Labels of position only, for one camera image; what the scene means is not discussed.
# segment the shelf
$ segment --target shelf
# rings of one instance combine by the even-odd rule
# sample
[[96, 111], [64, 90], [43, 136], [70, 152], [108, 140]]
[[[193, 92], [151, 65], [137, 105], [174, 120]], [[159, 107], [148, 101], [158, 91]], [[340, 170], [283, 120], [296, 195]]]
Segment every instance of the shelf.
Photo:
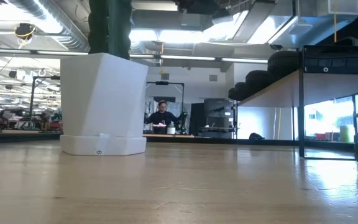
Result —
[[[299, 71], [295, 71], [256, 94], [239, 106], [290, 108], [299, 106]], [[304, 73], [305, 105], [358, 93], [358, 75]]]

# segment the exposed ductwork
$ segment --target exposed ductwork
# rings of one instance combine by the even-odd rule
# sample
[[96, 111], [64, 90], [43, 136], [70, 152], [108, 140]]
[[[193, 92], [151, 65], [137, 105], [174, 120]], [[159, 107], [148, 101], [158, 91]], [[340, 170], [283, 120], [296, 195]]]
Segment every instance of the exposed ductwork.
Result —
[[7, 2], [38, 19], [39, 24], [36, 25], [44, 32], [58, 34], [52, 38], [69, 51], [89, 51], [90, 46], [84, 34], [52, 0], [8, 0]]

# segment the ceiling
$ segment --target ceiling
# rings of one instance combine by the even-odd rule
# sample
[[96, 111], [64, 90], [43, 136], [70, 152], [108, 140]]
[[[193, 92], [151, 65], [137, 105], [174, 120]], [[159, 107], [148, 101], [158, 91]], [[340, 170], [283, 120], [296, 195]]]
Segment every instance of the ceiling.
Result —
[[[88, 0], [38, 0], [52, 4], [51, 15], [46, 16], [45, 20], [40, 20], [35, 14], [27, 13], [19, 9], [17, 5], [11, 3], [0, 5], [0, 48], [1, 49], [29, 49], [29, 50], [73, 50], [62, 41], [64, 35], [75, 35], [78, 42], [87, 45], [86, 36], [90, 29], [88, 25], [88, 15], [90, 13]], [[356, 2], [357, 0], [348, 0], [347, 2]], [[163, 45], [163, 54], [167, 55], [187, 55], [200, 57], [234, 57], [234, 58], [259, 58], [268, 59], [276, 50], [273, 50], [269, 44], [282, 45], [284, 49], [297, 48], [304, 44], [317, 44], [319, 41], [329, 37], [333, 33], [332, 12], [320, 7], [321, 2], [331, 2], [331, 0], [302, 1], [300, 12], [303, 21], [310, 23], [313, 29], [305, 34], [292, 35], [290, 30], [296, 26], [298, 10], [295, 1], [292, 0], [218, 0], [221, 7], [227, 7], [233, 17], [233, 22], [229, 28], [227, 24], [218, 28], [219, 24], [214, 26], [211, 17], [198, 14], [181, 14], [176, 11], [176, 6], [168, 0], [133, 0], [132, 20], [133, 29], [152, 30], [158, 39], [162, 38], [162, 32], [165, 30], [191, 31], [192, 34], [209, 35], [206, 40], [193, 41], [166, 41]], [[346, 26], [358, 15], [356, 9], [337, 15], [338, 29]], [[45, 23], [51, 22], [54, 18], [57, 22], [52, 27], [46, 27]], [[30, 42], [23, 45], [22, 40], [14, 35], [14, 29], [20, 23], [35, 24], [37, 29]], [[62, 26], [63, 31], [60, 34], [47, 32], [51, 29]], [[160, 54], [162, 46], [155, 44], [150, 40], [141, 41], [143, 53], [140, 54]], [[134, 59], [139, 63], [149, 66], [164, 67], [200, 67], [200, 68], [220, 68], [225, 72], [231, 63], [228, 62], [204, 62], [191, 60], [143, 60]], [[23, 57], [1, 57], [0, 56], [0, 93], [15, 98], [16, 93], [28, 93], [31, 88], [25, 85], [31, 83], [31, 79], [18, 80], [9, 77], [11, 70], [25, 71], [27, 76], [46, 71], [51, 75], [60, 74], [60, 60], [47, 58], [23, 58]], [[8, 83], [13, 85], [13, 90], [7, 90]], [[48, 85], [59, 85], [56, 80], [47, 81]], [[57, 99], [47, 99], [45, 96], [55, 96], [58, 91], [48, 89], [47, 85], [40, 83], [36, 88], [36, 93], [42, 94], [36, 98], [42, 103], [59, 103]]]

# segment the black shirt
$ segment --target black shirt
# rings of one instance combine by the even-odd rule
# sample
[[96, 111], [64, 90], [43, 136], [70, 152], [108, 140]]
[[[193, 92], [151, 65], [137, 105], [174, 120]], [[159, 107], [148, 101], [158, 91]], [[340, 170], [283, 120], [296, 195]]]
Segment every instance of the black shirt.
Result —
[[148, 118], [145, 119], [144, 123], [145, 124], [159, 124], [159, 123], [164, 123], [163, 121], [165, 121], [166, 125], [171, 124], [171, 121], [176, 122], [178, 120], [177, 117], [175, 117], [175, 115], [173, 115], [171, 112], [164, 112], [164, 113], [160, 113], [159, 111], [155, 112], [154, 114], [150, 115]]

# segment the wooden floor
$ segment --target wooden floor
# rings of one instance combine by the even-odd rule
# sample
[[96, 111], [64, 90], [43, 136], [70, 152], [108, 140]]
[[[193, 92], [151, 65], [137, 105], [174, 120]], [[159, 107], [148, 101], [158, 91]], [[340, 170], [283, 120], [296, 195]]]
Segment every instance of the wooden floor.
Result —
[[58, 141], [0, 144], [0, 224], [355, 223], [358, 165], [288, 147], [147, 145], [69, 156]]

